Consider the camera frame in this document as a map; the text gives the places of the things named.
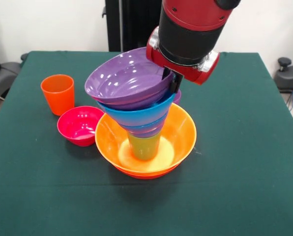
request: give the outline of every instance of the white wall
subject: white wall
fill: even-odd
[[[104,0],[0,0],[0,60],[31,50],[107,51]],[[293,0],[241,0],[216,50],[259,52],[271,74],[293,60]]]
[[[0,61],[32,50],[108,51],[104,0],[0,0]]]
[[[241,0],[216,50],[259,52],[273,75],[279,57],[293,61],[293,0]]]

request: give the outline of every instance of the orange cup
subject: orange cup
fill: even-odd
[[[40,85],[50,110],[57,116],[74,108],[74,82],[68,75],[52,75]]]

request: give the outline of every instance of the stacked bowls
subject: stacked bowls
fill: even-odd
[[[146,48],[120,54],[94,70],[85,83],[88,95],[124,130],[140,160],[152,159],[174,100],[169,92],[174,73],[147,60]]]

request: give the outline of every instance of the blue bowl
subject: blue bowl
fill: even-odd
[[[151,124],[146,124],[142,126],[121,125],[121,127],[137,138],[149,138],[161,131],[167,114],[168,112],[165,115],[163,115],[160,119],[156,120]]]
[[[175,93],[166,93],[158,102],[146,109],[135,111],[120,111],[98,102],[102,109],[110,115],[118,124],[123,126],[142,126],[155,122],[164,116],[170,108]]]

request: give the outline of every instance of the purple bowl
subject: purple bowl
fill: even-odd
[[[94,70],[85,83],[88,95],[108,106],[125,105],[149,98],[149,105],[159,91],[168,89],[171,72],[162,80],[163,68],[146,58],[146,48],[122,53]]]
[[[176,93],[176,95],[175,95],[175,98],[174,98],[174,103],[175,104],[177,104],[177,105],[179,105],[179,103],[180,103],[180,99],[181,99],[181,91],[180,91],[180,89],[178,90],[178,92]]]
[[[133,111],[133,110],[142,110],[145,108],[148,108],[152,104],[159,101],[165,93],[168,91],[167,88],[164,88],[162,91],[159,91],[158,93],[152,95],[151,97],[148,97],[144,100],[127,103],[127,104],[120,104],[120,105],[111,105],[111,104],[105,104],[109,108],[113,108],[115,110],[122,110],[122,111]]]

